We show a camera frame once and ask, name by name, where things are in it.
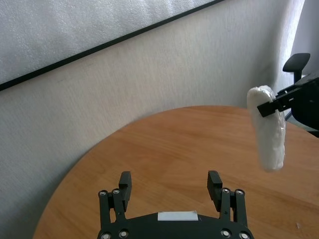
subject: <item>white sponge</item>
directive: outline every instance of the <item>white sponge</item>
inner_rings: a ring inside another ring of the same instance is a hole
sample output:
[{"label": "white sponge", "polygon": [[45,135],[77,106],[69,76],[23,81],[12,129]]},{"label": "white sponge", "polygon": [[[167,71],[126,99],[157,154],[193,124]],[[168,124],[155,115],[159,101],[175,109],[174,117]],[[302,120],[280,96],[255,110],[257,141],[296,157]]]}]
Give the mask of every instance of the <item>white sponge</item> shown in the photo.
[{"label": "white sponge", "polygon": [[268,86],[251,88],[247,94],[247,107],[256,132],[259,159],[266,171],[284,166],[286,122],[283,112],[262,117],[257,106],[272,102],[275,94]]}]

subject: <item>textured wall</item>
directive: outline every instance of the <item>textured wall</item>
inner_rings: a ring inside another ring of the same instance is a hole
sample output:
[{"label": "textured wall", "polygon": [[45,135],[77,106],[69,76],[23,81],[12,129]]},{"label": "textured wall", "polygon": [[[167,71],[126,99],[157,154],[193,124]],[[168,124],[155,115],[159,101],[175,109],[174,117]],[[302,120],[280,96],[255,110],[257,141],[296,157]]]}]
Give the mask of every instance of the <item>textured wall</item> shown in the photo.
[{"label": "textured wall", "polygon": [[0,238],[30,238],[65,173],[120,127],[290,84],[278,72],[292,2],[226,0],[0,92]]}]

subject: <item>wooden tabletop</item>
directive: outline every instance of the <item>wooden tabletop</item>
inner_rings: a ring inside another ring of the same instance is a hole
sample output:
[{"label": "wooden tabletop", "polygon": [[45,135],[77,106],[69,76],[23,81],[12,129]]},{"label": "wooden tabletop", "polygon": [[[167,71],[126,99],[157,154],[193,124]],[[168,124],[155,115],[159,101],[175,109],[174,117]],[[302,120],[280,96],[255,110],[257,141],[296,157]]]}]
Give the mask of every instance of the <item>wooden tabletop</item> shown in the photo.
[{"label": "wooden tabletop", "polygon": [[95,239],[98,191],[132,173],[127,218],[160,211],[218,217],[206,184],[217,170],[224,186],[246,192],[256,239],[319,238],[319,140],[290,123],[284,168],[264,172],[246,109],[189,107],[162,112],[116,131],[68,173],[48,203],[34,239]]}]

